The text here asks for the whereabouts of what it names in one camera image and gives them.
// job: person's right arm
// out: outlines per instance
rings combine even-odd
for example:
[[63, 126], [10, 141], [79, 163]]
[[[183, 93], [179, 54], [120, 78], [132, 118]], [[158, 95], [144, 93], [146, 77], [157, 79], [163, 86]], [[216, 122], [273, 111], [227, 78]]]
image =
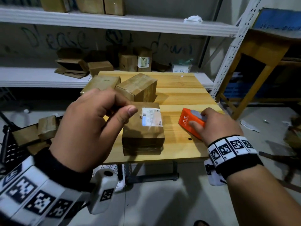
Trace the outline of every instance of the person's right arm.
[[[202, 115], [207, 116], [205, 128], [194, 121], [190, 125], [207, 146], [223, 137], [243, 136], [239, 124], [230, 116], [211, 108]], [[301, 206], [265, 167], [257, 165], [238, 171], [227, 177], [227, 183], [240, 226], [301, 225]]]

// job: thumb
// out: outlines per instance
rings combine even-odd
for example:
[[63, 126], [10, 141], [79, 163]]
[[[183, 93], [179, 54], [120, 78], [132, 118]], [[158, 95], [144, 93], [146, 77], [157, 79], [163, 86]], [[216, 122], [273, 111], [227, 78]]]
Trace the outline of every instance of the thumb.
[[190, 121], [189, 125], [197, 131], [197, 133], [199, 133], [199, 135], [202, 137], [202, 132], [204, 130], [203, 126], [200, 125], [198, 122], [196, 121]]
[[102, 136], [107, 137], [107, 141], [115, 141], [124, 124], [126, 124], [129, 118], [137, 112], [138, 109], [133, 105], [127, 105], [120, 108], [108, 119], [106, 126], [102, 131]]

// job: white shelf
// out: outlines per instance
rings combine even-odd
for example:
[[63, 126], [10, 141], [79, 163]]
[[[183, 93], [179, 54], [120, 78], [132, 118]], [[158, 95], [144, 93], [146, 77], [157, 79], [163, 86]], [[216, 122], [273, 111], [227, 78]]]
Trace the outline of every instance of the white shelf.
[[0, 22], [236, 37], [239, 27], [220, 22], [184, 23], [183, 19], [45, 12], [37, 7], [0, 6]]
[[[0, 58], [0, 87], [84, 88], [91, 79], [90, 75], [76, 79], [54, 73], [55, 66], [51, 60]], [[206, 89], [213, 88], [204, 73], [195, 76]]]

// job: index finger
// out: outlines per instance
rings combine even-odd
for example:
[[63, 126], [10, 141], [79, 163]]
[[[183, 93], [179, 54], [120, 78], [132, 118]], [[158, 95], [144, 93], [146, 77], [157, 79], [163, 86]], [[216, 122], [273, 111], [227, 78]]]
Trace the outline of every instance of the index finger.
[[110, 110], [112, 107], [123, 107], [131, 104], [129, 99], [112, 88], [100, 91], [89, 99], [93, 101], [93, 105], [96, 107], [98, 114], [101, 117], [103, 117], [107, 113], [107, 110]]
[[215, 111], [213, 108], [208, 107], [208, 108], [204, 109], [203, 112], [201, 112], [201, 115], [209, 117], [215, 113], [217, 113], [217, 111]]

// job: orange tool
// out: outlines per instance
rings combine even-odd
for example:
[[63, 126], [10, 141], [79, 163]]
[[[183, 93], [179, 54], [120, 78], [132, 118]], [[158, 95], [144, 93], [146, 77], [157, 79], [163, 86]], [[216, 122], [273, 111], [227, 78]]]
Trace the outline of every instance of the orange tool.
[[206, 117], [202, 116], [201, 113], [196, 110], [183, 108], [179, 119], [179, 125], [201, 140], [202, 138], [200, 135], [189, 125], [189, 121], [196, 121], [204, 127], [206, 124]]

